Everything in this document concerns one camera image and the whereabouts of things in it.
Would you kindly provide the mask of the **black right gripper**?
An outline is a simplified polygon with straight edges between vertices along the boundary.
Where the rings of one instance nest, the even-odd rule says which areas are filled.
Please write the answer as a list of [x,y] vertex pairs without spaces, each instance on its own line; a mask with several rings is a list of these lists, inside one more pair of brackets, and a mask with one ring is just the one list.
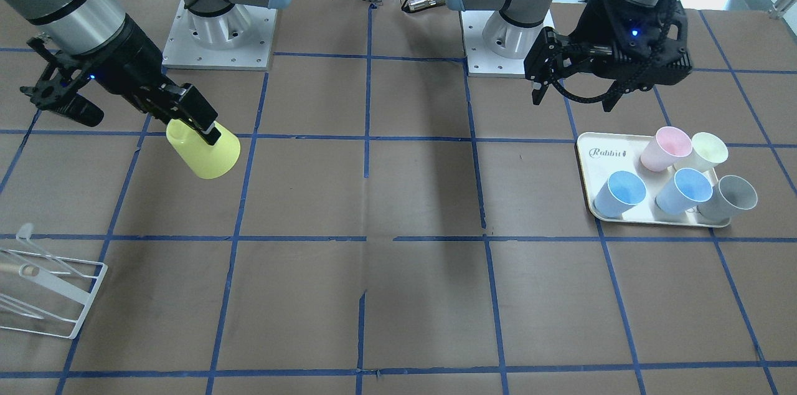
[[182,121],[210,146],[221,138],[215,125],[215,109],[196,86],[177,86],[163,74],[162,52],[130,16],[125,17],[116,35],[96,51],[69,55],[91,60],[90,82],[122,96],[137,111]]

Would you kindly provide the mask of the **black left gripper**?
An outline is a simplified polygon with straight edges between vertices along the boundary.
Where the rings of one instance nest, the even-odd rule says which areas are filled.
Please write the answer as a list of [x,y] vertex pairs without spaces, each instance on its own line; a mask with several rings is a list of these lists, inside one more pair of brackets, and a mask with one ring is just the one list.
[[563,38],[563,45],[552,27],[544,27],[535,38],[526,56],[533,105],[541,104],[550,82],[589,72],[616,82],[601,102],[603,111],[611,112],[629,92],[628,80],[650,58],[666,19],[677,35],[665,38],[657,57],[632,88],[677,85],[694,69],[687,45],[688,17],[680,1],[671,6],[670,0],[657,0],[648,7],[630,0],[588,0],[576,28]]

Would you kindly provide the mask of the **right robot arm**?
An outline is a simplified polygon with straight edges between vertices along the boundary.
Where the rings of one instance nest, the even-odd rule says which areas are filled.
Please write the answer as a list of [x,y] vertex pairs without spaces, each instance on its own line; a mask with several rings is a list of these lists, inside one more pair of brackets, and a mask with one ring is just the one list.
[[[162,71],[162,52],[117,0],[4,0],[36,26],[40,35],[29,47],[46,60],[38,81],[20,91],[39,110],[88,127],[103,120],[103,111],[80,94],[96,80],[139,112],[163,123],[173,120],[213,146],[221,138],[217,111],[190,83],[176,85]],[[241,6],[284,9],[291,0],[183,0],[202,24],[233,18],[230,39],[244,34]]]

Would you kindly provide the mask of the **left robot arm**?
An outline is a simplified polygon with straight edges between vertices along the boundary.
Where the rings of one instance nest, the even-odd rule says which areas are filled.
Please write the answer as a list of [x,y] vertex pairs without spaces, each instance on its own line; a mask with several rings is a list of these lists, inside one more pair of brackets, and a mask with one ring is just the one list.
[[538,105],[554,87],[578,103],[612,111],[629,92],[677,85],[694,68],[680,0],[588,0],[574,31],[544,26],[552,0],[446,0],[451,10],[488,10],[484,40],[521,59]]

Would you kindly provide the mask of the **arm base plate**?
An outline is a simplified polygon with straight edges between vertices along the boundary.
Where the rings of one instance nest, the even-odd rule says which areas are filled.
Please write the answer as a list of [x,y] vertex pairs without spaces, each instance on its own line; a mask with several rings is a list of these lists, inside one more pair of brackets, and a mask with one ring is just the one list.
[[493,10],[463,11],[460,17],[469,73],[476,77],[526,77],[524,59],[541,29],[554,26],[550,12],[532,28],[512,25]]
[[278,11],[236,5],[217,17],[199,17],[179,1],[163,47],[168,69],[267,71]]

